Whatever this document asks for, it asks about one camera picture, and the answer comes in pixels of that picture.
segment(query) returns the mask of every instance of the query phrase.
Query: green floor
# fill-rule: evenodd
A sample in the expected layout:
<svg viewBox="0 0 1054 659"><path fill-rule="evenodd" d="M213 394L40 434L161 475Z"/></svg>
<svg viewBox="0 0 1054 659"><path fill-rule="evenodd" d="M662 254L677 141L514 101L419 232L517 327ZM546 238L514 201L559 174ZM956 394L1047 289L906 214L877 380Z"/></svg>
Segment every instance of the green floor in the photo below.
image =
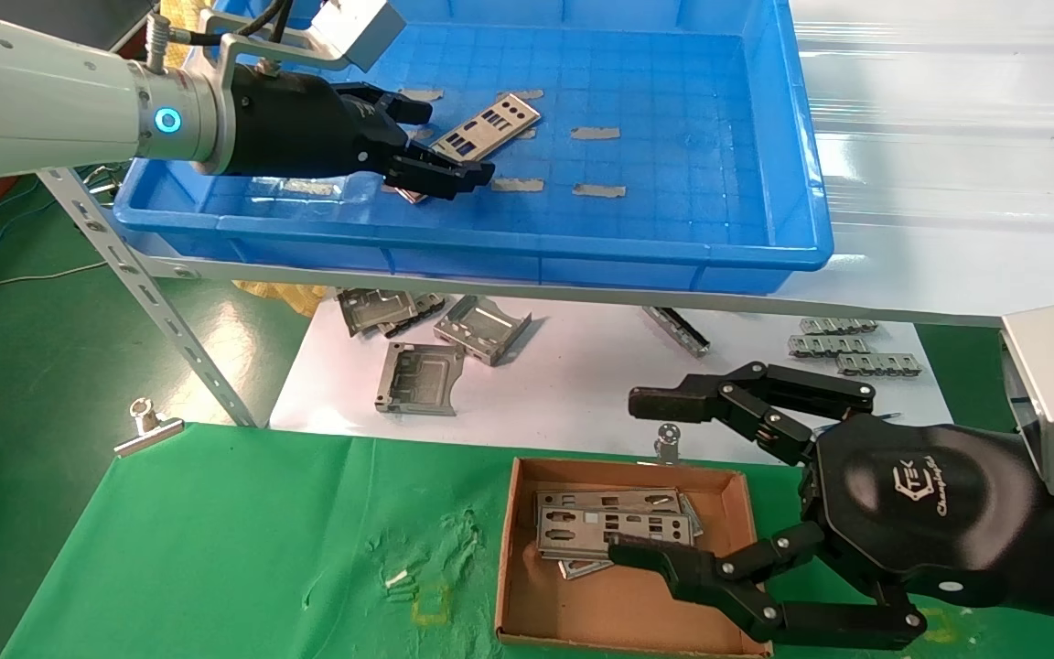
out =
<svg viewBox="0 0 1054 659"><path fill-rule="evenodd" d="M37 191L5 206L0 229L50 200ZM98 259L54 206L5 234L0 279ZM163 286L252 412L266 419L306 318L221 280ZM954 420L1009 429L995 332L924 327L920 334ZM105 268L0 287L0 650L113 460L112 446L129 437L129 402L141 395L175 415L226 422Z"/></svg>

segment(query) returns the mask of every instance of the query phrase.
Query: metal shelf leg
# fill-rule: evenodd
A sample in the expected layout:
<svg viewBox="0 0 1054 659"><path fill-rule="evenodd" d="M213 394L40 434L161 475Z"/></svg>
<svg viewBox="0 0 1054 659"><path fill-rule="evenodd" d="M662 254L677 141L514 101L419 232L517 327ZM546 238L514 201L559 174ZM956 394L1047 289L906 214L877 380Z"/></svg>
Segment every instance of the metal shelf leg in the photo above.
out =
<svg viewBox="0 0 1054 659"><path fill-rule="evenodd" d="M120 276L121 283L129 289L145 313L157 324L173 347L187 360L197 377L206 384L214 398L220 402L234 423L239 426L255 426L251 410L247 409L238 392L234 391L230 381L218 370L218 365L210 358L204 346L198 342L190 326L181 314L173 309L173 305L164 297L157 286L157 280L149 275L141 259L134 256L129 246L113 231L105 216L105 210L100 208L96 198L87 192L80 177L72 169L50 169L38 174L52 196L63 206L64 212L83 232L87 241L96 247L101 257Z"/></svg>

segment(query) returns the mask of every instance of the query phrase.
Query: white robotic arm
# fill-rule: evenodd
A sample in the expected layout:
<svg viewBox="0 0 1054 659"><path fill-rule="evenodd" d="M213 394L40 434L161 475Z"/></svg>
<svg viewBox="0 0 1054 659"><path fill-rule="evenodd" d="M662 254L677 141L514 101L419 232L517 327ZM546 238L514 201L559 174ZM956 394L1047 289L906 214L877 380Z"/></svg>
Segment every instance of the white robotic arm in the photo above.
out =
<svg viewBox="0 0 1054 659"><path fill-rule="evenodd" d="M260 40L246 17L204 12L203 34L152 16L148 63L0 21L0 176L130 157L180 159L204 174L326 177L375 171L385 182L453 198L489 182L489 163L460 163L410 142L398 123L432 108L363 83L329 83L279 62L368 71L405 21L386 0L326 3L306 31ZM262 24L261 31L272 25ZM162 66L169 41L217 41ZM251 66L239 55L259 56Z"/></svg>

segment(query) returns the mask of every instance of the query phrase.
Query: cardboard tray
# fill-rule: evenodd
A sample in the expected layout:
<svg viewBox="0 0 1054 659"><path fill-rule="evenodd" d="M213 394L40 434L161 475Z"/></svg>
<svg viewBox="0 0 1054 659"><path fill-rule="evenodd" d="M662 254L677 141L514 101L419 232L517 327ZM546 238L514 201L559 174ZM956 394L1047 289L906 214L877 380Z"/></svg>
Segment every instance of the cardboard tray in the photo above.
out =
<svg viewBox="0 0 1054 659"><path fill-rule="evenodd" d="M499 558L495 635L506 643L661 656L769 656L716 608L669 597L656 573L614 566L564 580L535 549L535 492L678 488L702 518L697 546L725 555L756 541L745 478L723 468L515 459Z"/></svg>

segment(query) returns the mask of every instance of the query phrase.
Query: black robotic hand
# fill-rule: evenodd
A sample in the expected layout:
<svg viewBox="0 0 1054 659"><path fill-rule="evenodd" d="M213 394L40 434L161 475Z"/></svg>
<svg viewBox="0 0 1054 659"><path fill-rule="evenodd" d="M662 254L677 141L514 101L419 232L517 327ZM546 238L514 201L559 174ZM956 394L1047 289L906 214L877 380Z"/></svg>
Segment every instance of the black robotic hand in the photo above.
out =
<svg viewBox="0 0 1054 659"><path fill-rule="evenodd" d="M403 191L453 199L490 182L494 166L462 163L411 141L402 123L430 121L432 105L363 82L266 76L239 66L231 84L234 146L223 174L325 178L373 171Z"/></svg>
<svg viewBox="0 0 1054 659"><path fill-rule="evenodd" d="M719 420L802 464L802 523L735 554L616 536L614 563L660 573L677 600L715 606L756 641L899 650L925 631L907 594L1054 616L1054 496L1015 434L913 428L871 415L874 389L752 363L636 388L628 411ZM840 419L812 430L773 405ZM783 601L758 588L817 556L874 604Z"/></svg>

